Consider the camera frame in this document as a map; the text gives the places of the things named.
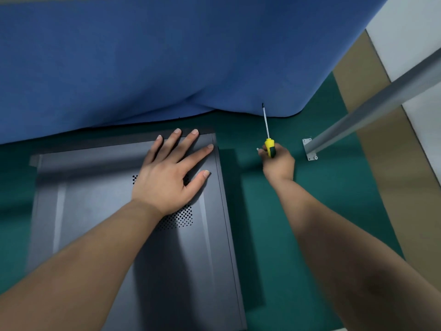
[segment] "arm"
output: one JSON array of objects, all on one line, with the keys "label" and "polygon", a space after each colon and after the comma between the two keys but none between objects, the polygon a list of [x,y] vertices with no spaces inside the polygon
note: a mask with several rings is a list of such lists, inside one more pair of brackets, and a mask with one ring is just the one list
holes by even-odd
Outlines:
[{"label": "arm", "polygon": [[388,246],[293,181],[294,158],[276,144],[263,171],[306,264],[348,330],[440,330],[441,294]]},{"label": "arm", "polygon": [[101,329],[130,265],[156,224],[189,202],[208,176],[207,171],[200,172],[184,186],[185,174],[213,147],[180,161],[198,132],[171,151],[180,135],[177,129],[163,146],[158,137],[128,204],[0,296],[2,330]]}]

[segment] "blue cloth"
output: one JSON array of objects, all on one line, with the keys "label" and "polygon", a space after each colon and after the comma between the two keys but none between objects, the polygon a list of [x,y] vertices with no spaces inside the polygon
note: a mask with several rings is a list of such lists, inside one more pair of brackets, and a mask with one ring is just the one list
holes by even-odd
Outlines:
[{"label": "blue cloth", "polygon": [[0,143],[212,109],[299,112],[386,0],[0,6]]}]

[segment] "beige floor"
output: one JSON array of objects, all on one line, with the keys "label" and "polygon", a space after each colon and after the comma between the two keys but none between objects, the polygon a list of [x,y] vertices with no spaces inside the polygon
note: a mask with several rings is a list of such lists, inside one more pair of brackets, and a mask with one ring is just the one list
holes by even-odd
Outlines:
[{"label": "beige floor", "polygon": [[[390,83],[366,32],[334,76],[348,111]],[[407,261],[441,290],[441,188],[403,108],[357,135]]]}]

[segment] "green work surface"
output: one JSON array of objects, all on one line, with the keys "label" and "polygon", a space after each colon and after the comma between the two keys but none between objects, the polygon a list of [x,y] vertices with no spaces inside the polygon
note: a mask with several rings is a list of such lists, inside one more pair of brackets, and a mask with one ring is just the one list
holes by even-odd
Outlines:
[{"label": "green work surface", "polygon": [[[355,134],[307,161],[302,139],[315,137],[346,114],[331,74],[305,109],[270,118],[271,137],[296,158],[295,180],[325,205],[402,256]],[[40,148],[75,140],[176,127],[216,131],[240,284],[251,331],[330,331],[342,327],[306,267],[279,200],[262,173],[256,148],[266,139],[263,117],[214,111],[160,123],[85,129],[0,146],[0,293],[24,276]]]}]

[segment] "metal shaft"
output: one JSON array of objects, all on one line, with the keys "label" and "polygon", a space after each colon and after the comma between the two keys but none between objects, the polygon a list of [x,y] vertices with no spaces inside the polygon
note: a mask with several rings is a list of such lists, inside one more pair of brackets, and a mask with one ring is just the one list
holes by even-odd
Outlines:
[{"label": "metal shaft", "polygon": [[441,82],[441,49],[400,76],[305,145],[306,153],[318,152],[375,121],[407,100]]},{"label": "metal shaft", "polygon": [[269,131],[268,131],[268,122],[266,121],[266,114],[265,114],[265,106],[262,103],[262,109],[263,109],[263,118],[265,119],[265,126],[266,126],[266,135],[269,138]]}]

